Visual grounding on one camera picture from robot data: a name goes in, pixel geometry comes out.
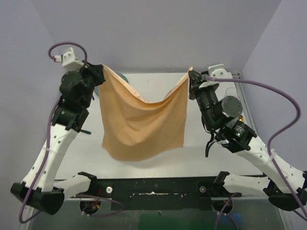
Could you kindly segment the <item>peach satin cloth napkin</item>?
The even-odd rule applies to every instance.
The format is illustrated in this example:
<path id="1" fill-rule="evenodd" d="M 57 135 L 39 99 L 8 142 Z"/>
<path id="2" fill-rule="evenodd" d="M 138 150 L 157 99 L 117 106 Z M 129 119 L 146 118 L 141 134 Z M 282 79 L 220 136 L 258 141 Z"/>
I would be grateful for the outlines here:
<path id="1" fill-rule="evenodd" d="M 108 66 L 99 86 L 104 129 L 102 147 L 119 161 L 142 161 L 182 148 L 187 119 L 189 75 L 185 73 L 163 100 L 150 102 Z"/>

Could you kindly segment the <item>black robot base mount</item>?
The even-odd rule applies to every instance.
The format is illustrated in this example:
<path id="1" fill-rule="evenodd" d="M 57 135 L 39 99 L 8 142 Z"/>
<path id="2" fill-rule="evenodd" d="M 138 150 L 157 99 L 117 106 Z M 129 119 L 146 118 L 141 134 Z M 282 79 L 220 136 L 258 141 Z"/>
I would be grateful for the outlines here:
<path id="1" fill-rule="evenodd" d="M 215 185 L 214 176 L 181 178 L 98 179 L 86 195 L 111 198 L 125 210 L 211 210 L 213 198 L 231 193 Z"/>

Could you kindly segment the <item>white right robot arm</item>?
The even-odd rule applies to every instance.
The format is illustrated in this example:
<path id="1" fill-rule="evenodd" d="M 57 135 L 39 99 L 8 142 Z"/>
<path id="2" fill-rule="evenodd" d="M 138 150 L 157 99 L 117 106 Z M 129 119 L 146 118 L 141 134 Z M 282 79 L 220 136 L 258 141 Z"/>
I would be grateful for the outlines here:
<path id="1" fill-rule="evenodd" d="M 217 143 L 231 153 L 249 161 L 263 175 L 239 176 L 219 172 L 214 191 L 267 197 L 279 209 L 295 211 L 307 203 L 307 173 L 291 166 L 265 144 L 251 127 L 240 120 L 242 104 L 234 96 L 218 100 L 215 91 L 220 82 L 242 82 L 241 79 L 217 79 L 208 72 L 188 71 L 189 99 L 196 100 L 203 127 L 210 132 L 210 143 Z"/>

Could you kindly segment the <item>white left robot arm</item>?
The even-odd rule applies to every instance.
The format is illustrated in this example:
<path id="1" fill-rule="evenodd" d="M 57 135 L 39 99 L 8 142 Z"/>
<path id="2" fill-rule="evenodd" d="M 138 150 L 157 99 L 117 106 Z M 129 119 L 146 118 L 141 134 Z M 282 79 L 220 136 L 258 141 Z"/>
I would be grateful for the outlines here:
<path id="1" fill-rule="evenodd" d="M 86 64 L 62 76 L 61 96 L 49 116 L 45 144 L 29 173 L 11 187 L 11 193 L 23 204 L 54 215 L 65 199 L 79 193 L 87 197 L 97 193 L 96 177 L 85 172 L 62 181 L 64 187 L 54 182 L 63 157 L 89 115 L 95 87 L 105 82 L 103 68 L 101 64 Z"/>

